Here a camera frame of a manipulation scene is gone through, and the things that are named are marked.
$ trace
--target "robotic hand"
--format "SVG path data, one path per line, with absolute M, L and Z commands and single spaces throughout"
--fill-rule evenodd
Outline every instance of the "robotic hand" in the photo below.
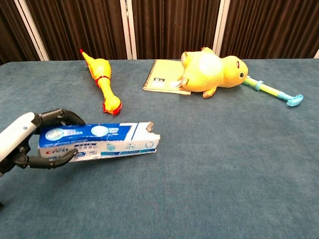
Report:
M 16 119 L 0 133 L 0 177 L 16 165 L 23 169 L 27 166 L 50 169 L 68 163 L 78 152 L 76 148 L 57 159 L 27 156 L 32 135 L 39 134 L 44 127 L 68 124 L 84 125 L 85 122 L 75 113 L 64 109 L 42 114 L 29 112 Z

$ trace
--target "cardboard box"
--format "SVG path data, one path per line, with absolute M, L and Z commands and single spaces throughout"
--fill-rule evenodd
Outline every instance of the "cardboard box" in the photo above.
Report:
M 58 158 L 78 149 L 70 162 L 155 153 L 160 135 L 152 133 L 152 122 L 99 123 L 59 126 L 42 130 L 38 154 Z

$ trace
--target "notebook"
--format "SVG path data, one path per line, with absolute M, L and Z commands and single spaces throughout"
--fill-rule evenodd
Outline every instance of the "notebook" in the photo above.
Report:
M 176 87 L 176 82 L 183 73 L 181 61 L 157 59 L 152 65 L 143 90 L 190 95 L 190 91 Z

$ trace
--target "blue-gray tablecloth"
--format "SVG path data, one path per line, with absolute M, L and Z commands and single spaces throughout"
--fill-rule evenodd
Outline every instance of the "blue-gray tablecloth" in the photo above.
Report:
M 152 121 L 161 140 L 155 154 L 15 167 L 0 178 L 0 238 L 319 238 L 319 59 L 245 62 L 304 100 L 245 85 L 210 99 L 146 92 L 153 60 L 111 60 L 114 117 L 84 61 L 2 65 L 0 131 L 64 108 L 86 123 Z

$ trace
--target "yellow rubber chicken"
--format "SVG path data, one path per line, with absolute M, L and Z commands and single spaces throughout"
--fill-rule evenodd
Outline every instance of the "yellow rubber chicken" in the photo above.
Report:
M 122 103 L 121 100 L 113 94 L 111 89 L 112 70 L 109 61 L 101 58 L 94 59 L 88 56 L 82 49 L 80 49 L 80 52 L 89 67 L 96 85 L 101 88 L 103 92 L 103 112 L 113 115 L 118 114 L 121 111 Z
M 248 68 L 236 56 L 219 58 L 214 52 L 203 47 L 201 51 L 184 52 L 181 56 L 184 74 L 177 82 L 193 92 L 203 92 L 203 97 L 211 97 L 217 87 L 234 87 L 244 82 Z

